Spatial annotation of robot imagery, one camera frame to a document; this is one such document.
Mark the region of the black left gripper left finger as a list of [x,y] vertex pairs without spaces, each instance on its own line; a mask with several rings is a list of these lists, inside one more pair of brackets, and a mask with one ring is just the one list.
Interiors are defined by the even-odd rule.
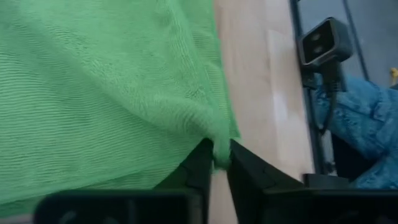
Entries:
[[207,224],[213,142],[203,139],[150,190],[64,190],[40,201],[33,224]]

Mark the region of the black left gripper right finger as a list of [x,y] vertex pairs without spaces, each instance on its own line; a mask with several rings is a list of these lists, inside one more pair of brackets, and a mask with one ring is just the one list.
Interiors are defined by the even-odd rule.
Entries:
[[231,141],[228,182],[239,224],[398,224],[398,190],[349,188],[339,177],[301,182]]

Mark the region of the person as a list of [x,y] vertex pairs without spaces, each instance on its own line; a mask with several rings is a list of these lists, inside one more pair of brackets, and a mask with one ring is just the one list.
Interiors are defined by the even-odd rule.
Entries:
[[337,174],[361,189],[398,189],[398,89],[346,76],[332,121]]

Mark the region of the green microfiber towel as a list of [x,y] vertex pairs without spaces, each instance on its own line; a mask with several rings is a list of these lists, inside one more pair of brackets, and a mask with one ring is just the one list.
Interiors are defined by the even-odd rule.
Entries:
[[239,136],[213,0],[0,0],[0,224],[68,189],[149,189]]

